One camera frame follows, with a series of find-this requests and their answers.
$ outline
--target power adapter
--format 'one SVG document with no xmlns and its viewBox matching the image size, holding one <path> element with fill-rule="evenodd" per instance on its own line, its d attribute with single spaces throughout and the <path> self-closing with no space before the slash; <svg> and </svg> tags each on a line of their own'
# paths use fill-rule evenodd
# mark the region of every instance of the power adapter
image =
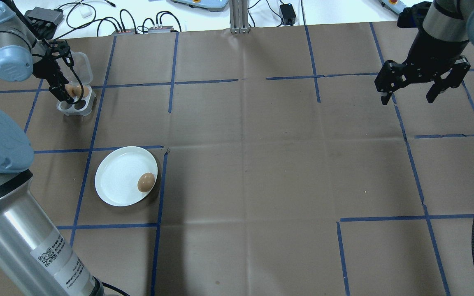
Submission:
<svg viewBox="0 0 474 296">
<path fill-rule="evenodd" d="M 292 4 L 287 3 L 279 5 L 279 14 L 283 18 L 282 24 L 284 26 L 292 26 L 295 24 L 295 11 Z"/>
</svg>

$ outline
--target table surface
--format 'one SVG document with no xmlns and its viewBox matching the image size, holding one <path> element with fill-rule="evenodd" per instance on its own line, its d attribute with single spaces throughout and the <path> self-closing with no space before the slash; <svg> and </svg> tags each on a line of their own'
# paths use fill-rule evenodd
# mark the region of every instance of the table surface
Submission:
<svg viewBox="0 0 474 296">
<path fill-rule="evenodd" d="M 31 191 L 89 270 L 132 296 L 473 295 L 474 48 L 465 86 L 382 106 L 374 78 L 416 35 L 393 22 L 72 39 L 87 117 L 45 82 L 0 82 L 36 151 Z M 111 151 L 160 183 L 98 197 Z M 17 295 L 0 271 L 0 295 Z"/>
</svg>

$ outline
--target label sticker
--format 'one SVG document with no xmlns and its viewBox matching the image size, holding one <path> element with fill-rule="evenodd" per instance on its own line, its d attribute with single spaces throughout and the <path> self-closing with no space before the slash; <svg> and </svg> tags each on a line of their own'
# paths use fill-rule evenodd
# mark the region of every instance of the label sticker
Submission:
<svg viewBox="0 0 474 296">
<path fill-rule="evenodd" d="M 30 254 L 70 296 L 79 295 L 86 283 L 94 283 L 94 278 L 58 229 L 54 228 Z"/>
</svg>

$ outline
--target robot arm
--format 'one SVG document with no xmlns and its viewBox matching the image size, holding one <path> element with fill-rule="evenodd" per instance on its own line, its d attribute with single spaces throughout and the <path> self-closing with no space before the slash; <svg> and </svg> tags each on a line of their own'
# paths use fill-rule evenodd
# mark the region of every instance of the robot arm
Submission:
<svg viewBox="0 0 474 296">
<path fill-rule="evenodd" d="M 422 2 L 404 10 L 397 25 L 417 27 L 418 34 L 407 59 L 401 64 L 387 60 L 374 81 L 383 105 L 395 91 L 411 83 L 434 82 L 426 95 L 429 103 L 461 84 L 471 67 L 461 54 L 469 41 L 474 45 L 474 0 Z"/>
<path fill-rule="evenodd" d="M 66 91 L 68 81 L 56 62 L 63 58 L 71 67 L 71 47 L 66 42 L 40 41 L 33 32 L 13 0 L 0 1 L 0 79 L 24 81 L 34 75 L 47 80 L 50 92 L 60 102 L 77 103 Z"/>
</svg>

